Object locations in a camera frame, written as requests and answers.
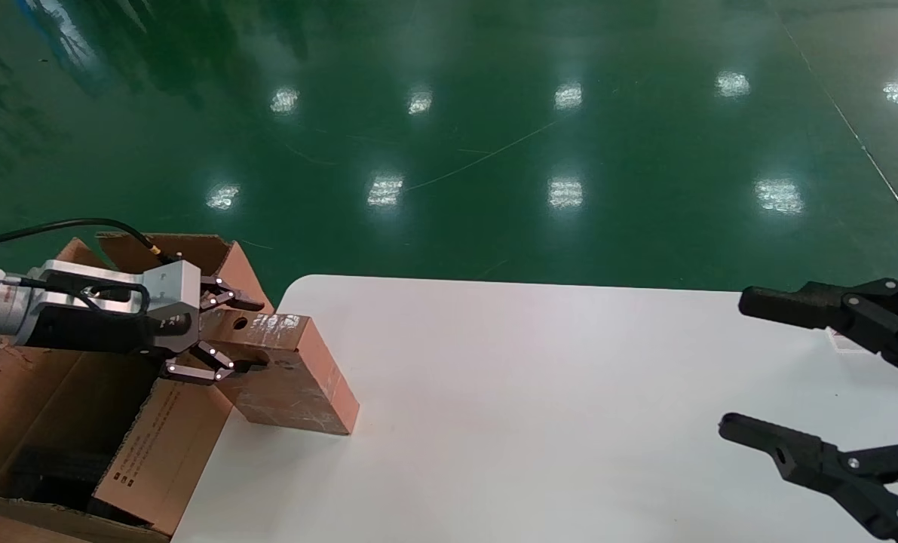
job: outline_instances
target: white table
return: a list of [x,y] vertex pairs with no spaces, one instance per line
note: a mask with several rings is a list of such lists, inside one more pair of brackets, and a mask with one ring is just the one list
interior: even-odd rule
[[302,278],[279,312],[314,317],[355,433],[232,413],[173,542],[873,541],[717,422],[898,443],[898,371],[737,296]]

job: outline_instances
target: cardboard box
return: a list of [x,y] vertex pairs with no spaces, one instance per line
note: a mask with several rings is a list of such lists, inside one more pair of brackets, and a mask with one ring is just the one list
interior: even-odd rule
[[[263,300],[244,251],[216,236],[152,235],[182,252],[205,275]],[[100,246],[124,272],[158,262],[132,238],[101,235]],[[60,260],[105,267],[74,238]],[[0,343],[0,516],[94,543],[165,543],[180,522],[217,437],[231,412],[221,388],[156,379],[136,358],[80,351],[12,348]],[[113,456],[93,493],[142,522],[128,526],[49,503],[1,495],[24,447]]]

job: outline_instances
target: green epoxy floor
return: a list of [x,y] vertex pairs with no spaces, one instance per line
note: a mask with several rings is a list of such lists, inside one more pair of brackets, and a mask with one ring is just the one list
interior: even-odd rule
[[898,1],[0,2],[0,231],[69,216],[243,241],[272,299],[898,278]]

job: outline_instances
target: robotic arm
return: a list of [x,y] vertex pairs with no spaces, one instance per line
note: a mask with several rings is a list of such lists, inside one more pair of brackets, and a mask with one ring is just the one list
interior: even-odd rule
[[[852,288],[807,283],[786,293],[745,289],[740,312],[808,329],[831,327],[879,353],[898,368],[898,281],[881,279]],[[727,413],[720,436],[767,453],[787,482],[830,495],[878,539],[898,542],[898,446],[844,452],[818,436],[752,417]]]
[[[263,303],[190,262],[161,261],[139,275],[58,260],[27,275],[0,269],[0,334],[20,346],[138,354],[159,364],[161,377],[198,385],[248,371],[252,364],[200,340],[200,316],[222,305],[258,311]],[[178,364],[186,351],[210,369]]]

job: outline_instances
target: black cable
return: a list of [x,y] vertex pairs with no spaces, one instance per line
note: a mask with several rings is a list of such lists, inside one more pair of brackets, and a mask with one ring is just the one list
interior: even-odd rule
[[111,317],[113,319],[136,319],[137,317],[145,317],[146,312],[148,312],[148,308],[150,307],[150,292],[144,285],[141,284],[101,283],[98,285],[90,286],[91,291],[93,291],[94,293],[101,293],[114,289],[125,289],[138,292],[141,295],[141,306],[137,309],[136,313],[121,313],[104,309],[103,307],[97,305],[92,299],[90,299],[90,297],[87,296],[86,293],[75,291],[73,289],[63,288],[58,285],[51,285],[48,282],[40,281],[39,279],[21,278],[19,286],[43,289],[56,293],[65,293],[67,296],[73,296],[73,298],[79,299],[80,302],[86,303],[87,308],[89,308],[91,311],[95,311],[97,313],[100,313],[101,315]]
[[68,220],[58,220],[55,222],[48,222],[45,224],[41,224],[38,226],[31,226],[28,228],[21,228],[21,230],[13,230],[12,232],[7,232],[5,234],[0,234],[0,244],[4,243],[4,241],[13,241],[18,240],[18,238],[25,238],[27,236],[32,236],[35,234],[42,234],[43,232],[49,232],[51,230],[60,230],[60,228],[69,228],[72,226],[110,226],[113,228],[117,228],[118,230],[125,231],[128,234],[131,234],[132,237],[137,238],[137,240],[144,244],[144,247],[150,252],[152,252],[157,260],[161,262],[161,264],[170,264],[173,262],[173,258],[169,257],[166,254],[162,254],[160,248],[157,245],[153,244],[144,234],[139,233],[139,231],[130,226],[129,224],[123,223],[120,220],[113,219],[68,219]]

